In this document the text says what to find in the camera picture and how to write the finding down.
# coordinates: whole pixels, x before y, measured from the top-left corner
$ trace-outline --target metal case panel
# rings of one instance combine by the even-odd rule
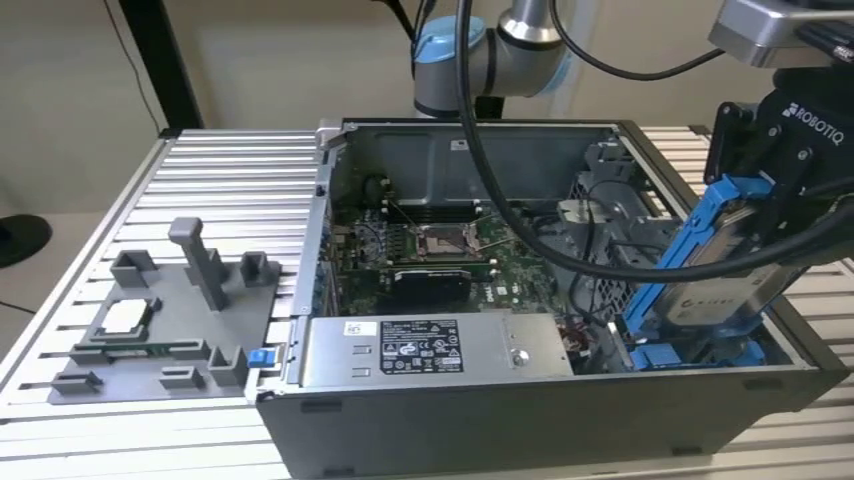
[[[460,125],[378,121],[348,123],[357,128],[348,133],[348,154],[337,166],[344,172],[333,176],[334,198],[353,193],[361,178],[374,173],[389,176],[404,205],[468,205],[489,198]],[[490,165],[508,197],[564,198],[570,182],[556,179],[572,178],[585,168],[588,147],[608,140],[614,128],[606,122],[484,124]]]
[[[669,373],[289,395],[258,403],[295,478],[432,474],[706,455],[843,375]]]
[[[389,387],[461,386],[482,383],[530,382],[566,380],[573,376],[566,359],[561,336],[552,315],[513,315],[510,312],[334,317],[309,320],[309,347],[305,354],[302,386],[358,387],[364,390]],[[408,322],[433,324],[453,321],[460,332],[450,342],[442,338],[428,339],[412,335],[408,341],[398,341],[406,335],[384,339],[389,326]],[[354,334],[354,327],[362,328]],[[412,357],[420,365],[436,361],[436,342],[444,342],[445,349],[460,351],[460,372],[432,373],[424,370],[404,370]],[[413,348],[413,355],[401,355],[401,349]],[[422,357],[418,353],[430,353]],[[382,365],[401,362],[400,374],[388,374]]]

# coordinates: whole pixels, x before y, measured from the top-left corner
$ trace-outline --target black floor stand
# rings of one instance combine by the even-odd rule
[[[51,224],[35,215],[0,218],[0,268],[33,257],[51,240]]]

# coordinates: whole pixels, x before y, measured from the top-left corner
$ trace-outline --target power supply label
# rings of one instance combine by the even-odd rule
[[[380,335],[380,368],[386,375],[464,371],[457,320],[381,322]]]

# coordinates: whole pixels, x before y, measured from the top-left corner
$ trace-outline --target robotiq logo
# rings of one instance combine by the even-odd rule
[[[837,130],[837,127],[831,125],[827,121],[816,116],[813,112],[807,110],[797,103],[792,103],[789,108],[784,110],[784,117],[796,117],[804,123],[807,123],[813,130],[821,133],[828,139],[837,145],[837,147],[843,144],[845,140],[845,132]]]

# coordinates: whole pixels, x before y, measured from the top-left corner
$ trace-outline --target black cable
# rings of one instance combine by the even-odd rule
[[[534,229],[536,232],[540,232],[540,230],[546,225],[552,225],[553,223],[558,223],[558,222],[561,222],[561,216],[557,213],[554,215],[544,215],[534,219],[534,221],[532,222],[532,228]]]
[[[418,2],[418,9],[416,10],[416,33],[413,34],[413,40],[410,41],[410,68],[413,70],[413,76],[416,76],[416,49],[418,48],[418,41],[422,38],[422,32],[425,30],[422,19],[425,18],[425,6],[426,0]]]
[[[664,245],[656,245],[653,243],[644,242],[630,242],[628,240],[612,240],[612,245],[617,245],[618,247],[633,247],[638,250],[656,250],[660,253],[665,253],[668,251],[668,247]]]
[[[37,314],[35,310],[30,310],[29,308],[25,308],[25,307],[19,306],[19,305],[15,305],[14,303],[7,303],[7,302],[5,302],[2,300],[0,300],[0,305],[3,305],[5,307],[10,307],[10,308],[13,308],[15,310],[21,310],[22,312],[29,313],[31,315]]]
[[[161,134],[161,123],[158,122],[158,117],[155,117],[155,112],[151,110],[151,105],[149,104],[149,98],[146,98],[146,90],[143,89],[143,80],[139,75],[139,69],[137,68],[137,64],[134,63],[134,59],[131,58],[131,53],[129,52],[129,47],[125,45],[125,39],[122,38],[122,32],[119,32],[119,25],[117,25],[117,17],[113,15],[113,9],[110,8],[110,3],[107,0],[103,0],[105,8],[107,9],[107,15],[110,16],[110,23],[113,24],[113,30],[117,32],[117,38],[119,39],[119,45],[122,45],[122,51],[125,52],[125,58],[129,59],[129,63],[131,64],[131,68],[134,69],[134,78],[137,79],[137,89],[139,90],[139,96],[143,99],[143,104],[146,105],[146,110],[149,110],[149,116],[151,117],[151,121],[155,124],[155,132]]]
[[[457,14],[457,38],[468,38],[468,31],[472,16],[472,0],[458,0]],[[726,259],[705,265],[673,268],[673,269],[636,269],[616,268],[606,265],[585,262],[573,258],[553,248],[550,248],[537,237],[534,231],[522,223],[522,220],[513,212],[513,208],[508,202],[496,174],[490,167],[484,143],[477,131],[477,120],[473,110],[472,101],[472,82],[469,78],[469,42],[456,42],[456,61],[457,61],[457,101],[461,112],[461,123],[466,140],[469,142],[469,151],[472,153],[473,162],[481,182],[490,196],[496,209],[501,214],[508,226],[512,228],[520,240],[532,249],[534,253],[541,255],[546,261],[558,267],[585,275],[600,277],[610,280],[621,280],[642,283],[680,283],[708,280],[718,278],[734,273],[752,270],[757,267],[769,265],[809,247],[811,244],[821,240],[829,235],[840,225],[845,225],[854,217],[854,204],[845,203],[839,210],[828,215],[804,232],[797,233],[785,240],[767,246],[756,252],[748,253],[737,258]]]
[[[593,219],[593,209],[590,208],[590,201],[588,201],[588,235],[585,237],[585,246],[582,247],[582,261],[588,262],[590,260],[590,254],[593,253],[593,244],[597,236],[597,223]],[[597,284],[594,282],[594,288],[590,292],[590,307],[588,309],[582,308],[582,306],[576,301],[576,290],[578,285],[581,284],[582,274],[577,273],[573,278],[573,282],[570,282],[570,288],[568,291],[568,297],[570,300],[570,306],[573,310],[582,316],[582,319],[588,323],[596,323],[602,328],[608,328],[608,322],[600,319],[593,313],[593,304],[597,297]]]
[[[661,72],[656,72],[656,73],[630,72],[629,70],[624,70],[622,68],[617,68],[617,67],[609,65],[608,63],[605,63],[602,60],[597,59],[573,41],[573,39],[570,38],[570,34],[568,33],[566,28],[564,27],[564,23],[561,22],[561,17],[558,15],[558,0],[549,0],[549,13],[552,14],[552,22],[556,24],[556,30],[558,31],[558,35],[561,36],[561,39],[564,40],[564,43],[566,44],[566,46],[570,49],[570,51],[582,60],[585,60],[585,62],[588,62],[596,68],[602,70],[605,73],[610,73],[616,77],[625,78],[626,80],[637,80],[640,82],[650,82],[650,81],[654,81],[654,80],[664,80],[666,78],[676,77],[677,75],[680,75],[681,73],[688,72],[693,68],[700,67],[704,63],[714,60],[716,58],[718,58],[725,53],[724,50],[721,50],[720,48],[716,48],[710,52],[708,52],[704,55],[701,55],[700,57],[697,57],[694,60],[692,60],[689,62],[685,62],[682,65],[680,65],[677,67],[673,67],[673,68],[670,68],[668,70],[664,70]]]
[[[418,42],[422,39],[422,33],[425,32],[425,25],[428,19],[437,8],[437,0],[421,0],[418,3],[418,11],[416,13],[416,35],[413,36],[413,42],[410,44],[410,67],[413,69],[413,75],[416,75],[416,50],[418,48]]]
[[[416,38],[416,29],[413,28],[413,24],[410,23],[410,17],[406,15],[406,10],[401,5],[401,0],[374,0],[376,2],[382,2],[386,4],[392,13],[396,14],[396,18],[398,19],[398,23],[401,24],[401,28],[406,32],[406,36],[410,39],[410,42]]]
[[[854,188],[854,178],[840,178],[837,180],[832,180],[828,183],[823,183],[821,185],[816,185],[815,187],[808,188],[801,194],[801,197],[821,197],[831,193],[843,193],[845,190],[851,190],[852,188]]]

